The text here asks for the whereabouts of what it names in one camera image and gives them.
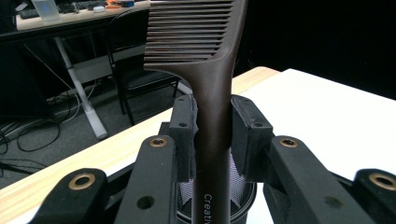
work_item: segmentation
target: black comb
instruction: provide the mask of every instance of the black comb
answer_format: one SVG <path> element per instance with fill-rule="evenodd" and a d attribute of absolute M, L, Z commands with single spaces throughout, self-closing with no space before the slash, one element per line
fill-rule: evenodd
<path fill-rule="evenodd" d="M 192 223 L 230 223 L 231 84 L 247 0 L 152 1 L 145 68 L 174 74 L 197 102 Z"/>

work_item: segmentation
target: black plastic part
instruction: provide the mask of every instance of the black plastic part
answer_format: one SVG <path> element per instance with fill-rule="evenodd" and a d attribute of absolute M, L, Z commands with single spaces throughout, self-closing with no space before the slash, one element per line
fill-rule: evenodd
<path fill-rule="evenodd" d="M 271 194 L 273 189 L 264 190 L 265 198 L 270 199 L 267 201 L 270 212 L 277 222 L 374 223 L 302 141 L 276 136 L 266 156 L 274 165 L 278 178 L 267 179 L 264 188 L 277 185 L 276 181 L 280 180 L 290 200 L 290 207 L 285 207 L 288 204 L 285 200 L 279 207 L 272 199 L 282 198 L 282 194 Z"/>
<path fill-rule="evenodd" d="M 59 5 L 59 12 L 62 12 L 63 14 L 67 14 L 67 13 L 78 13 L 78 11 L 76 10 L 77 8 L 73 5 Z"/>
<path fill-rule="evenodd" d="M 194 135 L 196 133 L 196 103 L 192 95 L 175 100 L 169 134 L 177 147 L 177 182 L 189 182 L 194 177 Z"/>
<path fill-rule="evenodd" d="M 110 198 L 108 200 L 106 210 L 111 209 L 115 205 L 119 205 L 133 169 L 134 163 L 122 168 L 107 178 Z"/>
<path fill-rule="evenodd" d="M 174 140 L 146 139 L 137 155 L 115 223 L 176 223 L 177 161 Z"/>
<path fill-rule="evenodd" d="M 264 149 L 270 146 L 273 126 L 248 98 L 233 95 L 232 153 L 236 170 L 246 182 L 264 180 Z"/>
<path fill-rule="evenodd" d="M 23 20 L 39 17 L 37 10 L 35 10 L 34 8 L 22 10 L 18 14 Z"/>
<path fill-rule="evenodd" d="M 169 135 L 169 122 L 162 122 L 158 135 Z"/>
<path fill-rule="evenodd" d="M 377 169 L 359 170 L 351 189 L 351 194 L 376 223 L 395 223 L 395 175 Z"/>
<path fill-rule="evenodd" d="M 80 169 L 61 179 L 30 223 L 100 223 L 108 198 L 105 172 Z"/>

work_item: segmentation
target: black chair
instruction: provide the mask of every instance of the black chair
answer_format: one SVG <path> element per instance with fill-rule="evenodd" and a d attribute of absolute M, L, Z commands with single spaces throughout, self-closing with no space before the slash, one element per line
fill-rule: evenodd
<path fill-rule="evenodd" d="M 117 85 L 121 112 L 125 114 L 126 110 L 132 125 L 135 120 L 128 98 L 170 85 L 175 87 L 175 97 L 180 81 L 179 77 L 167 73 L 143 69 L 148 22 L 148 9 L 129 10 L 115 17 L 106 30 L 107 55 Z"/>

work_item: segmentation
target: dark background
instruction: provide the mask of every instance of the dark background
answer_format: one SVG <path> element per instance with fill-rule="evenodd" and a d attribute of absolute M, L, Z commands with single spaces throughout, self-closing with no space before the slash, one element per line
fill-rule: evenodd
<path fill-rule="evenodd" d="M 0 32 L 12 31 L 9 1 L 1 2 Z M 396 100 L 395 29 L 396 3 L 390 0 L 250 0 L 235 73 L 293 68 Z M 72 62 L 93 57 L 92 40 L 95 53 L 104 54 L 100 33 L 66 41 Z M 53 40 L 28 46 L 72 85 Z M 66 86 L 24 45 L 0 45 L 0 51 L 0 119 L 5 113 L 47 116 L 45 99 Z M 23 108 L 10 111 L 16 104 Z"/>
<path fill-rule="evenodd" d="M 302 70 L 396 99 L 396 2 L 250 1 L 254 65 Z"/>

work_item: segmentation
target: desk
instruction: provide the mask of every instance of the desk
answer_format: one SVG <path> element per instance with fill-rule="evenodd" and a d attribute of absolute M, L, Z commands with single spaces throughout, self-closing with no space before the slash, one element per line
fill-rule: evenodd
<path fill-rule="evenodd" d="M 332 172 L 352 179 L 362 168 L 396 174 L 389 141 L 396 139 L 396 101 L 295 70 L 257 67 L 233 80 L 233 93 L 253 100 L 276 135 L 304 141 Z M 107 175 L 135 161 L 141 142 L 158 133 L 172 109 L 0 190 L 0 218 L 29 220 L 65 175 L 80 168 Z M 247 223 L 271 223 L 259 185 Z"/>
<path fill-rule="evenodd" d="M 71 77 L 79 98 L 81 99 L 81 106 L 84 109 L 84 113 L 92 126 L 92 129 L 98 139 L 104 139 L 107 137 L 107 131 L 96 114 L 95 109 L 88 100 L 85 91 L 82 88 L 81 83 L 83 81 L 90 81 L 99 77 L 108 76 L 111 74 L 110 64 L 107 56 L 96 58 L 84 63 L 76 64 L 74 66 L 70 63 L 69 57 L 64 50 L 61 35 L 70 35 L 73 33 L 86 32 L 91 29 L 98 29 L 105 27 L 116 15 L 127 11 L 127 10 L 143 10 L 149 8 L 149 1 L 137 2 L 133 7 L 124 7 L 117 9 L 107 9 L 105 12 L 94 13 L 87 9 L 81 10 L 78 14 L 68 13 L 61 15 L 61 21 L 57 21 L 51 24 L 44 24 L 41 18 L 32 18 L 29 20 L 22 20 L 20 16 L 17 16 L 17 29 L 22 31 L 19 35 L 20 39 L 26 39 L 30 37 L 37 38 L 42 37 L 54 37 L 58 50 L 61 52 L 62 58 L 64 59 L 65 67 L 69 76 Z M 135 49 L 132 55 L 144 52 L 142 48 Z"/>

